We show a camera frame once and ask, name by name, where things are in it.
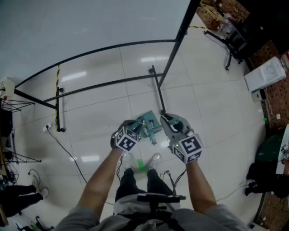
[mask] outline white box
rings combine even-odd
[[[284,78],[286,78],[286,73],[277,57],[273,57],[260,67],[245,75],[245,80],[250,92],[267,87]]]

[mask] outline yellow and black tape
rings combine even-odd
[[[57,74],[56,74],[56,95],[58,95],[58,83],[59,83],[59,73],[60,73],[60,65],[57,67]],[[58,126],[57,126],[57,109],[55,109],[55,127],[56,131],[58,131]]]
[[[190,28],[201,28],[201,29],[207,29],[206,27],[196,27],[196,26],[189,26]]]

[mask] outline strap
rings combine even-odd
[[[122,215],[123,217],[131,219],[126,226],[124,226],[119,231],[133,231],[137,228],[138,225],[145,223],[148,219],[140,218],[141,214],[132,214],[132,215]],[[179,224],[176,219],[167,219],[163,216],[156,216],[155,219],[161,220],[168,224],[170,228],[172,228],[175,231],[185,231]]]

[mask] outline power outlet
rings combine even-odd
[[[45,125],[45,126],[42,128],[42,130],[43,130],[44,133],[48,133],[48,131],[47,131],[47,126],[48,126],[48,129],[50,129],[50,128],[52,127],[52,123],[48,123],[47,125]]]

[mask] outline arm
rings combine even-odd
[[[217,205],[213,190],[199,167],[198,161],[186,165],[190,198],[195,211],[205,213]]]
[[[100,219],[122,150],[114,148],[88,181],[77,208],[90,208]]]

